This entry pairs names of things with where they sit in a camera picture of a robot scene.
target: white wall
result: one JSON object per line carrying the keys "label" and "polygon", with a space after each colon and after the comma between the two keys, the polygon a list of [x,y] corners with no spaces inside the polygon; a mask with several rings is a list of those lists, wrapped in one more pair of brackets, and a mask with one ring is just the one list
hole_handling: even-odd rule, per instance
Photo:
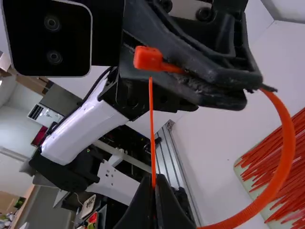
{"label": "white wall", "polygon": [[32,140],[42,125],[27,118],[27,111],[3,106],[0,109],[0,146],[31,157]]}
{"label": "white wall", "polygon": [[2,107],[12,95],[17,82],[15,76],[1,78],[0,80],[2,80],[0,86],[0,107]]}
{"label": "white wall", "polygon": [[17,83],[17,86],[6,105],[30,112],[34,105],[38,104],[42,98],[42,95]]}
{"label": "white wall", "polygon": [[19,172],[22,162],[0,153],[0,190],[24,196],[33,178]]}
{"label": "white wall", "polygon": [[305,23],[305,1],[262,0],[275,20]]}
{"label": "white wall", "polygon": [[[276,21],[252,45],[266,84],[275,86],[294,115],[305,106],[305,25]],[[179,152],[205,224],[224,220],[251,199],[233,164],[280,125],[271,102],[261,93],[247,94],[240,112],[200,108],[173,128]],[[256,216],[240,228],[268,228]]]}

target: white panel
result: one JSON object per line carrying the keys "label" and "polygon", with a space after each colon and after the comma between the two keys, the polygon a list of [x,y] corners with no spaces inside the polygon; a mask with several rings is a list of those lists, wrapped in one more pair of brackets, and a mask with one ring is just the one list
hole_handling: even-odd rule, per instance
{"label": "white panel", "polygon": [[303,0],[262,0],[262,2],[276,20],[305,22]]}
{"label": "white panel", "polygon": [[24,196],[32,185],[33,178],[19,169],[23,162],[0,153],[0,190],[17,196]]}
{"label": "white panel", "polygon": [[[305,25],[276,21],[252,46],[265,82],[294,115],[305,106]],[[235,160],[280,125],[276,110],[261,92],[247,94],[240,112],[200,108],[173,126],[183,165],[203,221],[224,220],[251,203],[233,171]],[[260,216],[240,228],[268,228]]]}
{"label": "white panel", "polygon": [[249,0],[245,13],[249,44],[252,46],[274,19],[260,0]]}
{"label": "white panel", "polygon": [[2,6],[0,4],[0,50],[4,53],[9,54],[9,46],[7,43],[6,33],[4,29]]}

